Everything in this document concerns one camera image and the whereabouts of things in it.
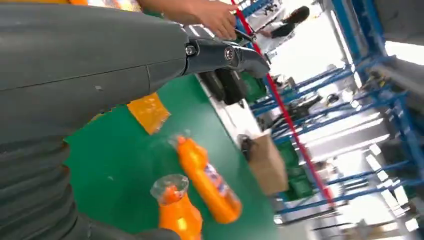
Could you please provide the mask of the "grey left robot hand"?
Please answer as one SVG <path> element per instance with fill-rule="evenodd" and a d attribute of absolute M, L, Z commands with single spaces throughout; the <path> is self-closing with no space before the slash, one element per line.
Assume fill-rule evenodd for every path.
<path fill-rule="evenodd" d="M 189 36 L 175 22 L 113 8 L 0 5 L 0 237 L 3 240 L 176 240 L 129 234 L 81 215 L 64 139 L 93 117 L 175 78 L 217 69 L 263 77 L 254 50 Z"/>

